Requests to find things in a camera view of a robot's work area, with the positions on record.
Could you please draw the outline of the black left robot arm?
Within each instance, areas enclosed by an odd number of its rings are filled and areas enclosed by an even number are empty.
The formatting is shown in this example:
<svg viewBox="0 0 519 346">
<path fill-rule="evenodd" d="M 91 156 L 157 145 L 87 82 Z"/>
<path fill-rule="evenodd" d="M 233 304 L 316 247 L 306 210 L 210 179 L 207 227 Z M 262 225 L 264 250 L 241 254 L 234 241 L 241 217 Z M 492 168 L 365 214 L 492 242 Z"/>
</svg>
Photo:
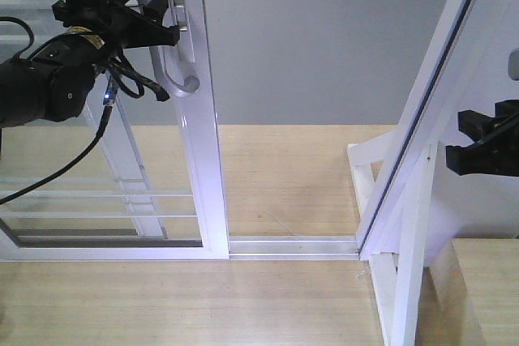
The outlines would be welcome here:
<svg viewBox="0 0 519 346">
<path fill-rule="evenodd" d="M 108 71 L 116 82 L 132 79 L 138 90 L 120 88 L 139 99 L 149 88 L 158 101 L 169 99 L 158 83 L 142 76 L 124 57 L 124 49 L 174 46 L 178 26 L 162 24 L 168 0 L 151 0 L 141 11 L 129 0 L 59 0 L 54 18 L 66 32 L 27 58 L 15 53 L 1 65 L 1 126 L 22 126 L 38 119 L 62 122 L 81 114 L 97 76 Z"/>
</svg>

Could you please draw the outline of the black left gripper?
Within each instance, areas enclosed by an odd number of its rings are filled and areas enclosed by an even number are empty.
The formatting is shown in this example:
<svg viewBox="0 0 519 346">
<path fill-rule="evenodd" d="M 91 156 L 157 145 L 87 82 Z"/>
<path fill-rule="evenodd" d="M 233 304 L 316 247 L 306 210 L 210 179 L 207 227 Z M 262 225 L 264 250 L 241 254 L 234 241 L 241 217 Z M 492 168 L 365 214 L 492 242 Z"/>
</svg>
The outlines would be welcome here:
<svg viewBox="0 0 519 346">
<path fill-rule="evenodd" d="M 168 0 L 151 0 L 142 11 L 131 9 L 130 0 L 60 0 L 52 5 L 54 18 L 65 27 L 86 27 L 103 36 L 105 41 L 122 48 L 156 45 L 175 46 L 179 26 L 162 25 Z"/>
</svg>

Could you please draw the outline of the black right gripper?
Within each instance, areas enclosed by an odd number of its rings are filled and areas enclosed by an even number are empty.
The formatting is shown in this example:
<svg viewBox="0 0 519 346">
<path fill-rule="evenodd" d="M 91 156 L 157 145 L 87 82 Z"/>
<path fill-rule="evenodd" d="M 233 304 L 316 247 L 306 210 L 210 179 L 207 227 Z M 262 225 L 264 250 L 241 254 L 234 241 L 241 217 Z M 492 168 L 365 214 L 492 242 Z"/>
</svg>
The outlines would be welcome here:
<svg viewBox="0 0 519 346">
<path fill-rule="evenodd" d="M 473 143 L 447 146 L 446 166 L 459 176 L 518 175 L 518 101 L 496 102 L 494 116 L 464 110 L 457 114 L 458 130 Z"/>
</svg>

